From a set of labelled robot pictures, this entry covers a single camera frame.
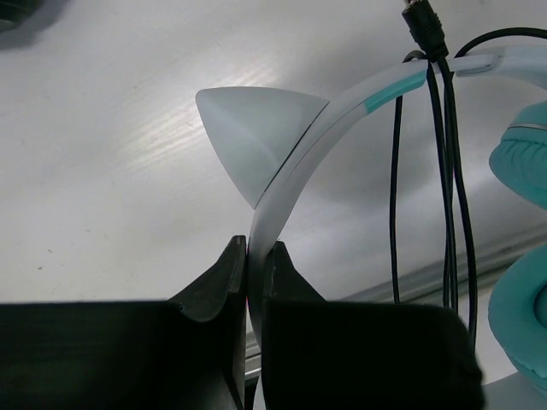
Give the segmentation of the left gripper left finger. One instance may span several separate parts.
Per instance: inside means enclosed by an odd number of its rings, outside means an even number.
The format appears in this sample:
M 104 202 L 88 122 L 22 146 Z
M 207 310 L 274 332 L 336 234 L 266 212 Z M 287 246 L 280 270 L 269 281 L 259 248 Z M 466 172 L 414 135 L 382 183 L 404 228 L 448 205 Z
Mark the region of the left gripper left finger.
M 245 262 L 235 236 L 167 300 L 2 305 L 2 408 L 243 408 Z

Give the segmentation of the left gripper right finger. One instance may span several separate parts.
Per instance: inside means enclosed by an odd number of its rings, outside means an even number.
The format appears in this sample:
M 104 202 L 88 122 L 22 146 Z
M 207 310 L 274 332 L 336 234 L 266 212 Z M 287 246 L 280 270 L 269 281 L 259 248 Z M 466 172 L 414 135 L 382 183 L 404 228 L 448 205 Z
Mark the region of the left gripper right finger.
M 482 409 L 482 372 L 453 311 L 329 302 L 283 243 L 262 297 L 262 391 L 269 409 Z

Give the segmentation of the teal cat-ear headphones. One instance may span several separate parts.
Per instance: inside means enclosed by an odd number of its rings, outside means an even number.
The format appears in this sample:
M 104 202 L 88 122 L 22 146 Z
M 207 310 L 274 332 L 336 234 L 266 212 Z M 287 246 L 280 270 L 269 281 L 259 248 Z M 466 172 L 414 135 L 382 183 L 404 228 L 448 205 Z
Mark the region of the teal cat-ear headphones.
M 217 156 L 255 209 L 248 262 L 250 319 L 262 346 L 267 255 L 304 186 L 326 154 L 359 120 L 426 82 L 428 63 L 405 62 L 333 102 L 263 87 L 201 90 L 196 103 Z M 546 46 L 509 45 L 450 60 L 456 75 L 497 75 L 546 90 Z M 521 110 L 490 157 L 494 175 L 546 210 L 546 102 Z M 546 245 L 520 258 L 491 294 L 489 322 L 520 378 L 546 397 Z

